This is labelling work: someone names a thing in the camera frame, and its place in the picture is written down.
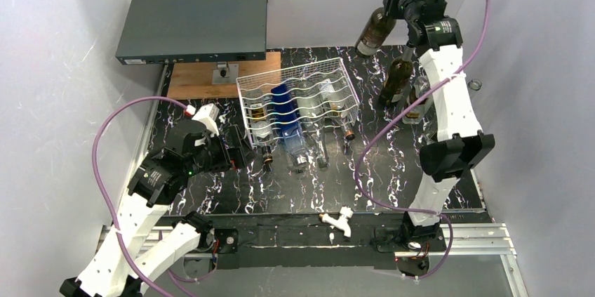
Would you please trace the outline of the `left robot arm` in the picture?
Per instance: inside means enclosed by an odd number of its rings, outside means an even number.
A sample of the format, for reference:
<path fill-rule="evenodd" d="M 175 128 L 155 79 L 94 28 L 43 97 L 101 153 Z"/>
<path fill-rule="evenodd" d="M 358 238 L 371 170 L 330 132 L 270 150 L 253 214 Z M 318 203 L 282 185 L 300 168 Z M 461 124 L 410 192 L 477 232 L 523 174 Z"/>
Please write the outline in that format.
<path fill-rule="evenodd" d="M 190 213 L 146 252 L 141 247 L 192 176 L 245 167 L 254 158 L 244 129 L 221 130 L 205 120 L 184 119 L 165 143 L 151 150 L 128 184 L 113 224 L 92 261 L 77 277 L 66 279 L 63 296 L 142 296 L 149 285 L 186 253 L 199 248 L 213 228 Z"/>

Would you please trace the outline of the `blue square glass bottle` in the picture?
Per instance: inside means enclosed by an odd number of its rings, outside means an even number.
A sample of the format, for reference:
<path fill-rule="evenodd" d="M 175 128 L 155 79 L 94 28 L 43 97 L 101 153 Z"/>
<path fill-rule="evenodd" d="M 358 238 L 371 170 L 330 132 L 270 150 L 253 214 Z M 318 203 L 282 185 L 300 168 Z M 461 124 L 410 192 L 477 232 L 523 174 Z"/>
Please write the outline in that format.
<path fill-rule="evenodd" d="M 305 139 L 296 115 L 296 106 L 285 84 L 272 88 L 272 100 L 276 122 L 281 130 L 283 146 L 296 172 L 303 172 L 308 164 Z"/>

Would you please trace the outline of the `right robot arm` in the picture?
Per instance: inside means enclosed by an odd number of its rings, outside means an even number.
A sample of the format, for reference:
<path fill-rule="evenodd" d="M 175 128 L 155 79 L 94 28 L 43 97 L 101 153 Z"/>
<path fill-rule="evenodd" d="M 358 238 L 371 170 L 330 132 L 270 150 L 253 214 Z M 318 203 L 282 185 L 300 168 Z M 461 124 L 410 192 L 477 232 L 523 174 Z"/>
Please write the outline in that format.
<path fill-rule="evenodd" d="M 463 73 L 462 34 L 445 14 L 446 0 L 384 0 L 389 18 L 404 20 L 408 42 L 421 48 L 420 64 L 436 110 L 437 141 L 422 147 L 422 180 L 406 210 L 399 234 L 404 242 L 434 238 L 440 213 L 462 175 L 495 146 L 474 114 Z"/>

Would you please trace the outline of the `tall clear bottle black label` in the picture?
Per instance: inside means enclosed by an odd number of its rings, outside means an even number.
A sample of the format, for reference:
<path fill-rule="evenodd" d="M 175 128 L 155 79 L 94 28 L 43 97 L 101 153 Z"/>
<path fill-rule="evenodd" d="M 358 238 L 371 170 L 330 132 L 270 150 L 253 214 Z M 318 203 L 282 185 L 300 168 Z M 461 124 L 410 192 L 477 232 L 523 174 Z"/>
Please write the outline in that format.
<path fill-rule="evenodd" d="M 482 82 L 479 81 L 478 79 L 472 79 L 467 83 L 467 88 L 470 91 L 477 92 L 477 91 L 481 90 L 482 85 L 483 85 Z"/>

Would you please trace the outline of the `clear bottle copper cap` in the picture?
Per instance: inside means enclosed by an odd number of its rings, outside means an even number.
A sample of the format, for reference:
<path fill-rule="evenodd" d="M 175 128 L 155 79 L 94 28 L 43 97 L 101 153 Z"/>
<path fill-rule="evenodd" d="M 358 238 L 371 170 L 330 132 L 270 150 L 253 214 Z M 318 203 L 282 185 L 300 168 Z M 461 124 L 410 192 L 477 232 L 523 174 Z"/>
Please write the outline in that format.
<path fill-rule="evenodd" d="M 319 88 L 323 106 L 328 111 L 331 121 L 341 127 L 345 140 L 355 139 L 355 133 L 348 118 L 349 87 L 339 79 L 332 81 L 327 78 L 321 82 Z"/>

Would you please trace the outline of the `dark green wine bottle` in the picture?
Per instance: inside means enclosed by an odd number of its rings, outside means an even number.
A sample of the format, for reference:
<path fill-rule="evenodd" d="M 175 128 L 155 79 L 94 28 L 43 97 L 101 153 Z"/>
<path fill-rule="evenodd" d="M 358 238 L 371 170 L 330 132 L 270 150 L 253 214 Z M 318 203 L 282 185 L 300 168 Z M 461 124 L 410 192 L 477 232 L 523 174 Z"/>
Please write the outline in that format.
<path fill-rule="evenodd" d="M 396 24 L 389 18 L 384 7 L 376 8 L 355 43 L 356 54 L 362 58 L 375 55 L 390 35 Z"/>

